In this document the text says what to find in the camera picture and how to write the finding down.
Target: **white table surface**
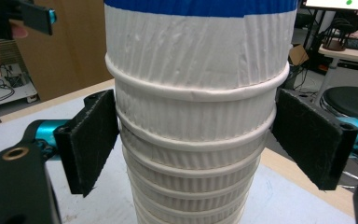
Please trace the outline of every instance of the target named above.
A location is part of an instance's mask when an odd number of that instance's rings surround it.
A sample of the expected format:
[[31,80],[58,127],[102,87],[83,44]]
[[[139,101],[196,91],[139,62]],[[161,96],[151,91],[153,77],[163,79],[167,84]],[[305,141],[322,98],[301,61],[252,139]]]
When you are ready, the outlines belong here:
[[[36,119],[71,119],[83,108],[82,99],[80,97],[0,124],[0,150],[18,143],[25,128]],[[63,223],[137,223],[119,138],[95,189],[85,199],[70,194],[60,161],[48,161],[47,167]],[[241,223],[345,224],[355,221],[353,217],[260,164]]]

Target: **black foam pad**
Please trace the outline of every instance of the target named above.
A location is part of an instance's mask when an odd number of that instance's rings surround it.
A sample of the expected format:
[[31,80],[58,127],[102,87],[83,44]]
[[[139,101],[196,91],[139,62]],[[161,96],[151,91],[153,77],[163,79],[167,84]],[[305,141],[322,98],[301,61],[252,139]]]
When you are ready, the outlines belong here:
[[87,196],[115,145],[118,125],[112,90],[84,101],[85,108],[54,131],[54,137],[71,192]]
[[281,90],[272,133],[319,188],[335,189],[358,129],[342,123],[295,91]]

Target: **stacked paper cups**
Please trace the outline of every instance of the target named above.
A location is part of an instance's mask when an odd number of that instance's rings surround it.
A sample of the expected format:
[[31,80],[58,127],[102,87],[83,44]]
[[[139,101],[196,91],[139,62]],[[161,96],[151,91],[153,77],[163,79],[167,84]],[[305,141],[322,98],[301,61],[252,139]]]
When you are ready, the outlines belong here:
[[139,223],[238,223],[275,118],[297,0],[105,0]]

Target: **black bracket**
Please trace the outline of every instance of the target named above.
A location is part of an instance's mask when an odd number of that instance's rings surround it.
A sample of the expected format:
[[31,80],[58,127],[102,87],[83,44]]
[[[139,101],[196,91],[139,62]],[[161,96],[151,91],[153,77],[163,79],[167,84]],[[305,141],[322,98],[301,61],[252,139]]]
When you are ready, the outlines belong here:
[[51,25],[57,20],[51,8],[34,5],[28,0],[0,0],[0,39],[13,39],[9,20],[23,21],[24,25],[52,35]]

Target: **computer monitor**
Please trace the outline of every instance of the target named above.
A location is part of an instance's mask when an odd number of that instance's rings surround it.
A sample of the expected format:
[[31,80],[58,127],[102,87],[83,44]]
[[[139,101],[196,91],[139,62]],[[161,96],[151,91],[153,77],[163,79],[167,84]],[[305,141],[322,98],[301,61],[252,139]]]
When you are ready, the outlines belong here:
[[358,0],[302,0],[301,7],[324,10],[358,10]]

